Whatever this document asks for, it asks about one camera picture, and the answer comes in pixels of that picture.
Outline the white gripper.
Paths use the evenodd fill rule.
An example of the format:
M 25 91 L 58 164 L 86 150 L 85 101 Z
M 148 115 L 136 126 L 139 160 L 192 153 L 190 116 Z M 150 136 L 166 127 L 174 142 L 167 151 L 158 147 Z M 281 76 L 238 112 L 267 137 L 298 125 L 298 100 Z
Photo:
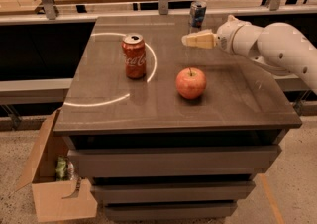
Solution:
M 213 49 L 216 45 L 219 49 L 229 54 L 233 53 L 233 41 L 237 32 L 250 22 L 242 21 L 233 15 L 229 15 L 227 21 L 221 25 L 216 34 L 211 29 L 185 35 L 181 38 L 187 47 Z

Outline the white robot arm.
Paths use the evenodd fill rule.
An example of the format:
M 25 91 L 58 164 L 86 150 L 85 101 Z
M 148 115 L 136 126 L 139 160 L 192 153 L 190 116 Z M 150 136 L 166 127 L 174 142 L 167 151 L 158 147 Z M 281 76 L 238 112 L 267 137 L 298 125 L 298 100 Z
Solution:
M 294 74 L 317 94 L 317 49 L 292 25 L 259 27 L 229 15 L 215 33 L 207 29 L 185 35 L 181 41 L 187 47 L 217 47 L 243 56 L 275 75 Z

